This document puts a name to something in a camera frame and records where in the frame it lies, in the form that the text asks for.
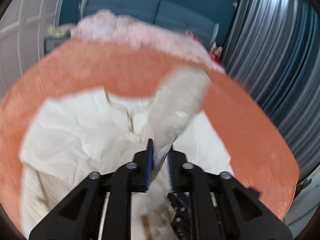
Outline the orange plush bed blanket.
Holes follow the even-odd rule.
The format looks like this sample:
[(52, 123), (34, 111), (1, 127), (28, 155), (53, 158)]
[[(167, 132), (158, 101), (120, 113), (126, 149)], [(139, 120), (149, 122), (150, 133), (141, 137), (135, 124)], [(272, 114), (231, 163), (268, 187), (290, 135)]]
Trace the orange plush bed blanket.
[[(103, 86), (122, 96), (150, 96), (181, 63), (149, 48), (71, 39), (27, 71), (1, 100), (1, 205), (20, 227), (22, 137), (44, 99)], [(235, 177), (260, 191), (279, 218), (293, 201), (299, 168), (285, 140), (255, 101), (230, 77), (210, 72), (203, 110), (231, 155)]]

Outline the red white plush toy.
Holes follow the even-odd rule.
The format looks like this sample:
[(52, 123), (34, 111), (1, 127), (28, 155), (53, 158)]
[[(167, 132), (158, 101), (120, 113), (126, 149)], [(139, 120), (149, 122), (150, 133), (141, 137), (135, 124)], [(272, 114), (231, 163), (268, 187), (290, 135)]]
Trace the red white plush toy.
[(212, 46), (210, 49), (210, 57), (213, 61), (220, 64), (220, 57), (223, 48), (221, 46)]

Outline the grey blue curtain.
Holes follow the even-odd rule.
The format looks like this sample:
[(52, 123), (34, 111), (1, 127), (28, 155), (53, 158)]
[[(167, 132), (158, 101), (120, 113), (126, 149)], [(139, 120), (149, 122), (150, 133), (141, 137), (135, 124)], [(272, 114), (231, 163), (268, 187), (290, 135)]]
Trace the grey blue curtain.
[(221, 61), (276, 126), (305, 179), (319, 165), (319, 15), (311, 3), (240, 0)]

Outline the dark bedside table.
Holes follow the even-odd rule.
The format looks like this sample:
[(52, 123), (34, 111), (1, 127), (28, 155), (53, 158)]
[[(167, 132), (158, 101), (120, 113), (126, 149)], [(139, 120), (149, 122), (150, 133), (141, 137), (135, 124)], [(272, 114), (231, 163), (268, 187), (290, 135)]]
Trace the dark bedside table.
[(63, 37), (46, 37), (44, 39), (44, 55), (47, 55), (55, 48), (59, 47), (64, 42), (68, 41), (70, 36)]

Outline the yellowish cloth on nightstand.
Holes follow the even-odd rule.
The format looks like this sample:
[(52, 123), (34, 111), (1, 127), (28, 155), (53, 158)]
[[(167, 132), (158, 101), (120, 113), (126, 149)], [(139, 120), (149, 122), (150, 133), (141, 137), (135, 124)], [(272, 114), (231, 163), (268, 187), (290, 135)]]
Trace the yellowish cloth on nightstand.
[(50, 37), (65, 37), (65, 36), (70, 36), (71, 31), (76, 27), (76, 24), (74, 23), (67, 23), (67, 24), (62, 24), (60, 26), (49, 26), (47, 30), (47, 36)]

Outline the pink lace bedspread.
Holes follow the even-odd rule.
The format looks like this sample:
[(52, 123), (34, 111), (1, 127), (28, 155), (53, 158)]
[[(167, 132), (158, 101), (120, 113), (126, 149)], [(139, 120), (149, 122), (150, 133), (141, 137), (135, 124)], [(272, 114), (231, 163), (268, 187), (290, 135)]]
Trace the pink lace bedspread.
[(71, 37), (127, 44), (133, 49), (148, 47), (185, 61), (203, 63), (209, 69), (225, 73), (206, 48), (188, 33), (180, 34), (127, 15), (117, 16), (110, 10), (99, 10), (81, 19), (72, 29)]

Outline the white wardrobe doors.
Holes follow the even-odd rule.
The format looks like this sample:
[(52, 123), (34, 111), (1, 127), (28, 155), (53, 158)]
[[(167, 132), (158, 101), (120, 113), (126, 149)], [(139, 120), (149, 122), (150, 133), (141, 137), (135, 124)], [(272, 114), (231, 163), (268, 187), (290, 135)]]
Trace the white wardrobe doors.
[(48, 29), (59, 22), (63, 0), (12, 0), (1, 18), (1, 98), (44, 56)]

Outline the teal upholstered headboard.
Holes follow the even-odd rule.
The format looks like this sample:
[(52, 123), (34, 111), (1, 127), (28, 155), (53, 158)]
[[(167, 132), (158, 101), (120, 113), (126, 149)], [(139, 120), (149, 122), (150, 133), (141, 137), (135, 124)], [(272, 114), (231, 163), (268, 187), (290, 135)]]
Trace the teal upholstered headboard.
[(219, 31), (219, 24), (209, 18), (167, 0), (82, 0), (79, 18), (102, 9), (179, 33), (191, 32), (206, 48), (213, 45)]

